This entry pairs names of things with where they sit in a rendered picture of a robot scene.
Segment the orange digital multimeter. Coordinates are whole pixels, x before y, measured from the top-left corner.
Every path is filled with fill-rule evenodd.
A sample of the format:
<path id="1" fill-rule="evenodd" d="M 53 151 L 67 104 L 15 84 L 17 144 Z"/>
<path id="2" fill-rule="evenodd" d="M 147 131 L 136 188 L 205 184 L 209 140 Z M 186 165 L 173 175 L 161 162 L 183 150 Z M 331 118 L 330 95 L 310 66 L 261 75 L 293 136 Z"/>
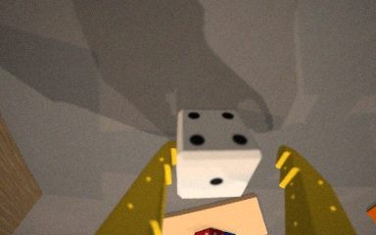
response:
<path id="1" fill-rule="evenodd" d="M 376 205 L 367 211 L 370 217 L 376 222 Z"/>

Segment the red die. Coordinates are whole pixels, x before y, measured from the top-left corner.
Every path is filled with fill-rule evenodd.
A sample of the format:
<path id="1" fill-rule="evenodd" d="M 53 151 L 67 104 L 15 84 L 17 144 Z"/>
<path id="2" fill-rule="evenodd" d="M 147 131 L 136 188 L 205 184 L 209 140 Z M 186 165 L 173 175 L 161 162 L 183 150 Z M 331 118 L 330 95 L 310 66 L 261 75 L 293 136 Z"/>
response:
<path id="1" fill-rule="evenodd" d="M 198 232 L 195 232 L 194 235 L 225 235 L 222 230 L 214 229 L 214 228 L 207 228 Z"/>

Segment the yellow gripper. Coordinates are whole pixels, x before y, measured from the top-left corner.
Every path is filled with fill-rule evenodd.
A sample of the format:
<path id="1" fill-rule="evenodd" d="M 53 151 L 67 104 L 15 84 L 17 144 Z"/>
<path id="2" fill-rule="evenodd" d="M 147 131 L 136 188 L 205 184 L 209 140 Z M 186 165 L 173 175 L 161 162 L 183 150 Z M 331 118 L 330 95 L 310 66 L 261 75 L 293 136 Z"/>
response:
<path id="1" fill-rule="evenodd" d="M 168 141 L 157 151 L 94 235 L 163 235 L 176 149 Z M 285 235 L 357 235 L 333 188 L 297 151 L 280 146 L 276 167 L 285 190 Z"/>

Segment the peach flat mat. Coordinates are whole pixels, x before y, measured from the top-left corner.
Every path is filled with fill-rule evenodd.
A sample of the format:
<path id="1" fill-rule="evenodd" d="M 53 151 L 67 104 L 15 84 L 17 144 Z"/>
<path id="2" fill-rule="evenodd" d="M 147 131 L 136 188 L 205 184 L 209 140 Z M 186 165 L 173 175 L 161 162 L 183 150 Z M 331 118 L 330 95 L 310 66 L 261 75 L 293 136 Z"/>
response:
<path id="1" fill-rule="evenodd" d="M 210 227 L 236 235 L 267 234 L 254 193 L 165 214 L 163 235 L 194 235 Z"/>

